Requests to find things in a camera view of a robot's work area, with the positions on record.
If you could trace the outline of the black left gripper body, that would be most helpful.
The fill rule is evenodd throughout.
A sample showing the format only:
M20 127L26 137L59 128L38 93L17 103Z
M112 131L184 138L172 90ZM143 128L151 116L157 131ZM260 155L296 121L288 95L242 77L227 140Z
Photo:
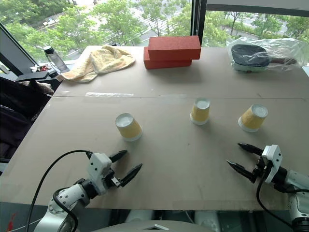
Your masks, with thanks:
M112 168L109 168L109 170L107 171L107 174L103 178L106 188L111 188L111 187L118 188L121 186L120 180L117 179L114 176L114 174L115 174L114 170Z

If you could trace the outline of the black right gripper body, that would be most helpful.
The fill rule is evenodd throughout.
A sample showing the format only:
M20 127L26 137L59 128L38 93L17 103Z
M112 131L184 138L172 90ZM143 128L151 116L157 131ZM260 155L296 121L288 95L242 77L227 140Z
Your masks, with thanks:
M265 164L263 157L260 156L253 169L253 177L254 178L262 177L266 166L267 165Z

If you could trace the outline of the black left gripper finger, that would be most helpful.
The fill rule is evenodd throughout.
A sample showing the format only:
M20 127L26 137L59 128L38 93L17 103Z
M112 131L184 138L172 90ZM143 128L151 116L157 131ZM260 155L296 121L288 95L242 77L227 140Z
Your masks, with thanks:
M142 167L142 163L140 163L139 165L135 166L134 168L132 168L124 178L121 179L120 181L120 186L124 187L125 185L127 185L140 171L141 167Z
M112 155L109 156L109 159L112 161L112 162L116 162L118 161L119 159L121 159L125 154L127 153L127 150L121 150L121 151L118 151Z

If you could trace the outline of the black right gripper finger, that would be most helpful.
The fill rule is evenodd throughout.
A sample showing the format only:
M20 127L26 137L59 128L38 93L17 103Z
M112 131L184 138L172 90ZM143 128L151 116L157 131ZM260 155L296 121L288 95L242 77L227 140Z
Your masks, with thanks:
M227 160L227 163L240 175L244 176L245 178L249 179L252 183L255 183L256 176L252 173L247 171L243 166L238 163L231 162Z
M255 147L253 145L250 145L250 144L238 143L238 145L239 145L239 147L241 147L245 151L252 153L252 154L256 154L258 156L261 156L262 153L263 153L262 149Z

